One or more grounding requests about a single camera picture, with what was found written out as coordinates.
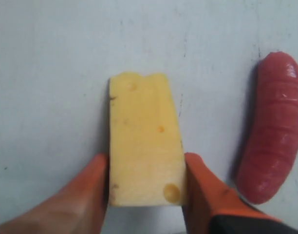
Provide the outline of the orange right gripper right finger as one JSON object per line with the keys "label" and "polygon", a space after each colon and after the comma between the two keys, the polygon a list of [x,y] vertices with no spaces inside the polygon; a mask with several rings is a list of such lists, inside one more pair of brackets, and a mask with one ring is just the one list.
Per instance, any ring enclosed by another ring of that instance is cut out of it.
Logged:
{"label": "orange right gripper right finger", "polygon": [[183,215],[188,234],[298,234],[240,199],[195,153],[185,153],[187,204]]}

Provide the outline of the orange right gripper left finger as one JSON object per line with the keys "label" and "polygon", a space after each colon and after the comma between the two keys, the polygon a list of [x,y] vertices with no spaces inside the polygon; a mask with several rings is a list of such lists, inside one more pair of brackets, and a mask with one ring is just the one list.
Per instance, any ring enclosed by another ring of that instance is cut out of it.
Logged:
{"label": "orange right gripper left finger", "polygon": [[0,234],[99,234],[108,205],[109,157],[96,155],[58,193],[0,224]]}

